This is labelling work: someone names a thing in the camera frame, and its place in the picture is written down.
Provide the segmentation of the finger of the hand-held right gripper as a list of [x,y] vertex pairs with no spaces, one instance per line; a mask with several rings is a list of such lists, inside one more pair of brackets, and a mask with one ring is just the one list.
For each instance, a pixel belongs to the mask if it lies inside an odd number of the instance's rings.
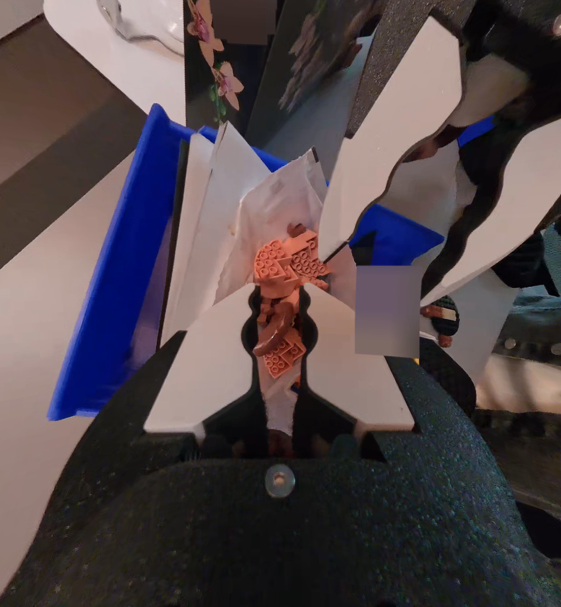
[[462,95],[459,41],[429,16],[356,133],[342,142],[319,225],[324,261],[351,239],[398,164],[444,126]]
[[561,118],[527,133],[501,175],[496,205],[465,251],[421,298],[427,305],[490,269],[534,233],[561,195]]

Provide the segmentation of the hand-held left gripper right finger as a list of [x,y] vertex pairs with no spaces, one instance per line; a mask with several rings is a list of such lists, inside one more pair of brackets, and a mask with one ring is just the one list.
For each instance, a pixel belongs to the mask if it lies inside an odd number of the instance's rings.
[[412,431],[415,421],[385,358],[355,351],[354,311],[313,284],[304,291],[317,330],[305,360],[310,390],[353,418],[357,434]]

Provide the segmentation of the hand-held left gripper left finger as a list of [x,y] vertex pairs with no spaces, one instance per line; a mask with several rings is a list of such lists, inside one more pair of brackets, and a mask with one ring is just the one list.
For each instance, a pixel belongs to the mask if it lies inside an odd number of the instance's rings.
[[204,311],[188,328],[144,424],[150,434],[205,435],[205,422],[247,394],[253,360],[242,341],[254,284]]

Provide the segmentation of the round black lego assembly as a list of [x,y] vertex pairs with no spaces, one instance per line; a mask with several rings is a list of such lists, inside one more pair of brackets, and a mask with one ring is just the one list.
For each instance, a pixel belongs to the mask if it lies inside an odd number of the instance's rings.
[[450,348],[459,330],[459,311],[455,301],[445,295],[420,308],[422,318],[430,321],[435,337],[431,338],[441,348]]

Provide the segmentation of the torn white paper bag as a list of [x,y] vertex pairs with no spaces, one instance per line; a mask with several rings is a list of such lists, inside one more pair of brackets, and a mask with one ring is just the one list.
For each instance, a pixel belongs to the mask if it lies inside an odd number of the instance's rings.
[[[312,150],[270,174],[245,194],[234,221],[230,252],[221,271],[214,303],[252,283],[257,250],[271,240],[285,240],[289,224],[303,224],[315,232],[327,182]],[[298,359],[286,373],[273,378],[263,358],[256,358],[268,428],[292,436],[297,394],[291,386],[300,375]]]

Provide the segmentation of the black orchid lego box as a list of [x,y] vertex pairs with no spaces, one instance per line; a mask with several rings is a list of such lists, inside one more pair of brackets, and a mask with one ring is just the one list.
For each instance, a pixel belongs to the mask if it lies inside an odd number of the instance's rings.
[[263,147],[352,65],[385,1],[184,1],[185,125],[230,122]]

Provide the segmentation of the large printed white paper bag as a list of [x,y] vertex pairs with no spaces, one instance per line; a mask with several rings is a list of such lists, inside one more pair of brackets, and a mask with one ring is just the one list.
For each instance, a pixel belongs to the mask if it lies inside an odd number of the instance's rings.
[[270,175],[270,170],[231,125],[224,125],[213,158],[207,191],[209,210],[207,244],[213,256],[211,303],[240,288],[244,270],[241,238],[242,201]]

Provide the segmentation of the person's beige shirt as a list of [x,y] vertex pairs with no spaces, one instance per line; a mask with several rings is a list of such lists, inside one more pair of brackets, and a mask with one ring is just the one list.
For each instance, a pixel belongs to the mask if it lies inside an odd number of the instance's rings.
[[476,392],[478,408],[561,414],[561,367],[492,354]]

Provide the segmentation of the clear glass vessel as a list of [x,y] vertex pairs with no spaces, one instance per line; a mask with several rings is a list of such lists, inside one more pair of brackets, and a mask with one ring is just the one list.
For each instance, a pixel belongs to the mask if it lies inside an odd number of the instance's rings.
[[112,30],[127,42],[156,41],[185,56],[183,1],[96,1]]

